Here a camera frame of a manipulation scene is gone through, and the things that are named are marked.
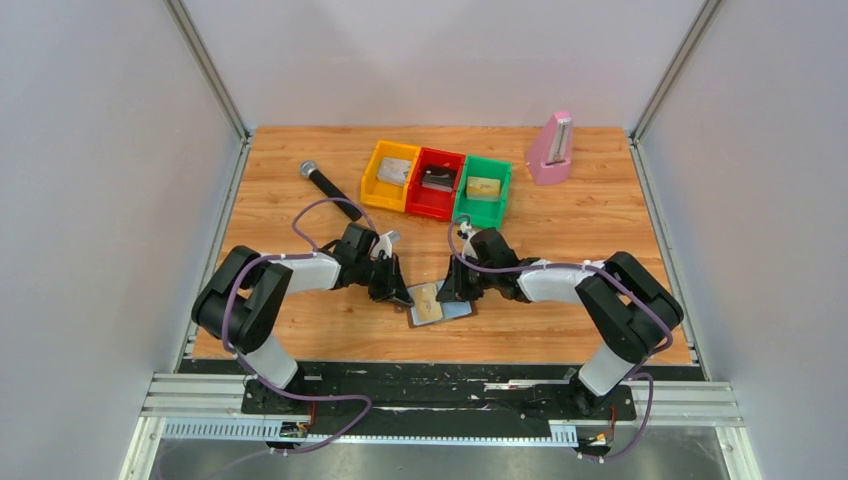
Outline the gold VIP card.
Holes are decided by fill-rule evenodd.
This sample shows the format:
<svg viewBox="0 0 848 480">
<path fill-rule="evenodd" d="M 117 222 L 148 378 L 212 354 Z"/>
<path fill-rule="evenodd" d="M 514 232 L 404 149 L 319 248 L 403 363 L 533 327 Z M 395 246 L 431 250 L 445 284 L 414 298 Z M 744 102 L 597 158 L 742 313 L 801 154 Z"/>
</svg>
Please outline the gold VIP card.
<svg viewBox="0 0 848 480">
<path fill-rule="evenodd" d="M 438 286 L 435 283 L 416 285 L 410 289 L 414 305 L 411 316 L 415 326 L 435 323 L 443 319 L 444 312 L 437 299 Z"/>
</svg>

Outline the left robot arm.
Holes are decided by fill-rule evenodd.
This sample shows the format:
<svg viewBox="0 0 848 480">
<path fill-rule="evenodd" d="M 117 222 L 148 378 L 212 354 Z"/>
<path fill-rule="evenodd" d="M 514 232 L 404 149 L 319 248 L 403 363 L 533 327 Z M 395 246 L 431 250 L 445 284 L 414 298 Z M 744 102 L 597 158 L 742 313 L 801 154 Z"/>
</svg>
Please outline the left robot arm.
<svg viewBox="0 0 848 480">
<path fill-rule="evenodd" d="M 312 253 L 263 255 L 236 246 L 194 301 L 191 319 L 270 384 L 271 404 L 283 413 L 296 412 L 305 403 L 307 389 L 295 379 L 297 362 L 273 335 L 284 299 L 359 285 L 376 303 L 412 307 L 414 300 L 393 252 L 398 239 L 394 231 L 380 235 L 350 223 L 341 238 Z"/>
</svg>

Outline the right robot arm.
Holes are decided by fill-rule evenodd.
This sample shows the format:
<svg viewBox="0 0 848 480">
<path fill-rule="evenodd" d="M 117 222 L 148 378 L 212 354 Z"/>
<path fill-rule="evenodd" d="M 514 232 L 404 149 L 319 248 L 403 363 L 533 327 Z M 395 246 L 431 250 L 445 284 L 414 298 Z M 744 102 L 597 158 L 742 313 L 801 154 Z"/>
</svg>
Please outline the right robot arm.
<svg viewBox="0 0 848 480">
<path fill-rule="evenodd" d="M 581 264 L 519 257 L 495 228 L 462 227 L 465 244 L 453 250 L 436 297 L 473 302 L 489 290 L 521 303 L 581 305 L 601 344 L 578 370 L 571 403 L 584 417 L 596 417 L 611 393 L 652 355 L 667 349 L 684 311 L 672 294 L 630 253 Z"/>
</svg>

